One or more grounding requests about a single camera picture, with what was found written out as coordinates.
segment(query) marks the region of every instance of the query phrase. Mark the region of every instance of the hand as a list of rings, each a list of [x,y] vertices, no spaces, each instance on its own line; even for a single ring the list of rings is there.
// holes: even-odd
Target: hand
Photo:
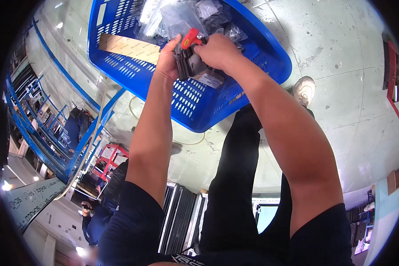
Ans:
[[[195,46],[194,51],[204,63],[224,72],[234,65],[237,58],[243,56],[232,41],[220,33],[211,35],[206,45]]]
[[[81,205],[86,205],[87,207],[92,208],[92,205],[90,205],[90,203],[87,201],[82,201]],[[83,212],[83,216],[87,216],[87,214],[89,214],[90,210],[82,208],[82,212]]]
[[[170,79],[172,82],[179,77],[173,50],[181,39],[182,36],[179,34],[175,39],[169,41],[164,46],[161,50],[160,57],[158,58],[154,75],[160,74],[161,76]]]

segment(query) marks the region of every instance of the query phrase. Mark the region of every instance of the stained floor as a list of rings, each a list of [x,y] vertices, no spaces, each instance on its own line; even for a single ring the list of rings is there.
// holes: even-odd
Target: stained floor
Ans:
[[[382,90],[384,25],[364,0],[241,0],[274,34],[291,58],[293,70],[284,88],[300,77],[317,86],[310,105],[333,148],[343,192],[354,195],[399,168],[399,119]],[[92,0],[46,0],[35,14],[46,43],[71,77],[99,104],[106,76],[87,59],[87,31]],[[91,108],[72,88],[44,51],[33,29],[27,39],[29,62],[58,108],[74,103]],[[110,99],[121,87],[108,81]],[[125,92],[106,129],[129,146],[137,124]],[[139,116],[143,102],[134,99]],[[201,143],[183,145],[171,157],[168,178],[193,191],[207,189],[219,163],[224,137],[233,115],[205,133]],[[173,122],[174,139],[196,143],[202,134]],[[254,192],[279,192],[282,171],[261,132]]]

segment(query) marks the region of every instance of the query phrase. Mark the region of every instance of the cardboard strip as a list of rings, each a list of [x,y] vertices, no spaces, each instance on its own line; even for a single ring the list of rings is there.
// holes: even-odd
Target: cardboard strip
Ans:
[[[160,56],[160,47],[158,45],[107,33],[101,34],[99,49],[130,56],[155,65]]]

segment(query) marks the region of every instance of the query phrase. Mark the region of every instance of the white sneaker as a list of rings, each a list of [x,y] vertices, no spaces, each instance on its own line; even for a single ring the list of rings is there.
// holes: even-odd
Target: white sneaker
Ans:
[[[315,96],[315,88],[316,85],[313,79],[309,76],[304,76],[293,86],[293,96],[301,105],[309,107]]]

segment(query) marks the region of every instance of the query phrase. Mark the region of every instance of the blue plastic basket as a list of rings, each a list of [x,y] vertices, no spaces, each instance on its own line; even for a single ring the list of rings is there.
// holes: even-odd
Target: blue plastic basket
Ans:
[[[291,74],[291,60],[261,21],[237,0],[226,0],[232,21],[247,35],[241,42],[244,55],[281,84]],[[93,0],[88,30],[88,58],[123,88],[146,99],[155,65],[119,54],[99,50],[99,37],[109,33],[134,38],[136,16],[143,0]],[[243,89],[231,77],[218,89],[193,79],[177,80],[173,88],[171,118],[187,129],[202,133],[249,103]]]

